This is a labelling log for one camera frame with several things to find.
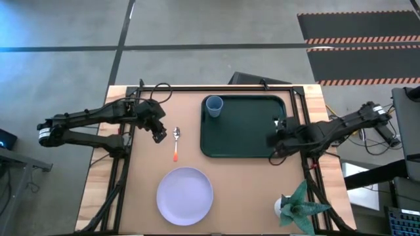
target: green tray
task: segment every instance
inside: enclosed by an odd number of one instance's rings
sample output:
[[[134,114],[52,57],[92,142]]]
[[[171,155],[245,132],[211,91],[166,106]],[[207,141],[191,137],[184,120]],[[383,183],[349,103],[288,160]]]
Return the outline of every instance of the green tray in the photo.
[[[222,95],[222,111],[213,118],[205,107],[208,97],[201,103],[200,129],[200,148],[206,156],[270,156],[273,149],[267,147],[266,135],[276,131],[273,118],[286,118],[281,98],[273,95]]]

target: black mat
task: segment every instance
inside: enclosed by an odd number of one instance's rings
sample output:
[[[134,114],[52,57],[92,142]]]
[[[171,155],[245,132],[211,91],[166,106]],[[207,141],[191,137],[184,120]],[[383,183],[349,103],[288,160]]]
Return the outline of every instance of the black mat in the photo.
[[[200,148],[208,157],[264,157],[273,149],[266,136],[276,131],[274,117],[286,117],[284,102],[273,95],[224,95],[220,116],[210,117],[201,103]]]
[[[308,49],[308,57],[321,85],[420,82],[417,46]]]
[[[327,38],[333,43],[420,39],[420,20],[410,10],[298,14],[298,19],[307,43],[326,43]]]

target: orange spoon handle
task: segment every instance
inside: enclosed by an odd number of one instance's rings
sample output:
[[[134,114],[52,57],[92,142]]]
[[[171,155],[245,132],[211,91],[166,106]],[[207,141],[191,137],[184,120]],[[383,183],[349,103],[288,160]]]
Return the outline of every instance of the orange spoon handle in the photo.
[[[173,155],[173,161],[178,161],[178,141],[175,141],[175,153]]]

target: keyboard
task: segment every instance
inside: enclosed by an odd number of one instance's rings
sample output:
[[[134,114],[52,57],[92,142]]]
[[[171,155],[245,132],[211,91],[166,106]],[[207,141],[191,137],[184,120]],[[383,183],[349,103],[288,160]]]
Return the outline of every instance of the keyboard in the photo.
[[[391,235],[420,236],[420,212],[386,207]]]

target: spoon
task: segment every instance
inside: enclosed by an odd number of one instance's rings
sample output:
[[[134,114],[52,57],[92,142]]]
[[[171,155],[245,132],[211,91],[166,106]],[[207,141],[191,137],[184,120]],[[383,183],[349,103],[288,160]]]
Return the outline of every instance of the spoon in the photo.
[[[178,139],[179,136],[181,135],[181,132],[179,130],[178,127],[175,127],[175,129],[173,130],[173,136],[175,137],[175,154],[173,155],[173,161],[178,161]]]

